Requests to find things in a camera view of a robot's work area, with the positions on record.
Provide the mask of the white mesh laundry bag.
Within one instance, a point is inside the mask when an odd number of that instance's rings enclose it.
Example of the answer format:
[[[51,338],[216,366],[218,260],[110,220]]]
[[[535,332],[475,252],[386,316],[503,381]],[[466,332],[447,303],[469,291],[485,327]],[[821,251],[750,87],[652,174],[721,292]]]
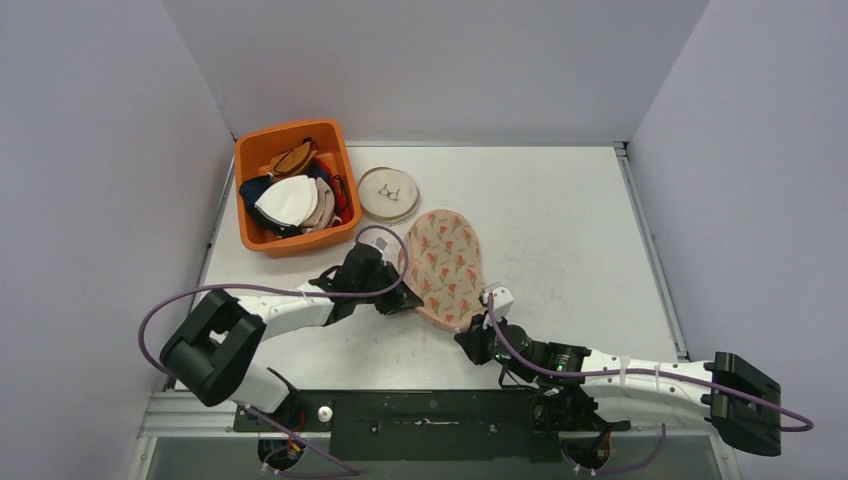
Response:
[[[400,223],[418,208],[420,190],[406,172],[390,167],[367,170],[357,183],[360,205],[370,219]]]

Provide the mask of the carrot print bra case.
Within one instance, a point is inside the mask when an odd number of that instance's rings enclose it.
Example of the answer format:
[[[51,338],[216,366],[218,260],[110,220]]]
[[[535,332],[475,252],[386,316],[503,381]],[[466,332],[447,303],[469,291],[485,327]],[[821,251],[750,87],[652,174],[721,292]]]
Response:
[[[416,312],[438,327],[466,330],[483,312],[485,286],[480,240],[460,213],[438,209],[420,216],[404,237],[398,255],[407,267],[405,284],[422,304]]]

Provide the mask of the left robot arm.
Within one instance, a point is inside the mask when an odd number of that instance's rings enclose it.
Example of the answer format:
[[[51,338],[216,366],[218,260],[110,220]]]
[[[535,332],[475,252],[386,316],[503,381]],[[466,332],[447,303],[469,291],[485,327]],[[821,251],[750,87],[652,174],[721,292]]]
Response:
[[[268,367],[255,363],[260,344],[304,328],[333,325],[360,305],[381,315],[422,306],[423,301],[385,260],[380,248],[356,244],[344,261],[293,290],[254,289],[234,296],[229,286],[204,290],[159,354],[164,370],[205,406],[225,401],[259,410],[270,428],[297,420],[296,390]]]

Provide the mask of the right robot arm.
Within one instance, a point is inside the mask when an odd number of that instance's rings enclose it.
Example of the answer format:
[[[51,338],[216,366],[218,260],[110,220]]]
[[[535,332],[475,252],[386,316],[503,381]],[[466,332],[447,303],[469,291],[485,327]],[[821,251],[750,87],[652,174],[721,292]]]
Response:
[[[643,423],[717,434],[746,453],[777,457],[782,430],[780,384],[741,356],[718,352],[710,361],[650,362],[588,347],[530,339],[483,315],[454,336],[475,365],[495,361],[550,398],[548,424],[601,430]]]

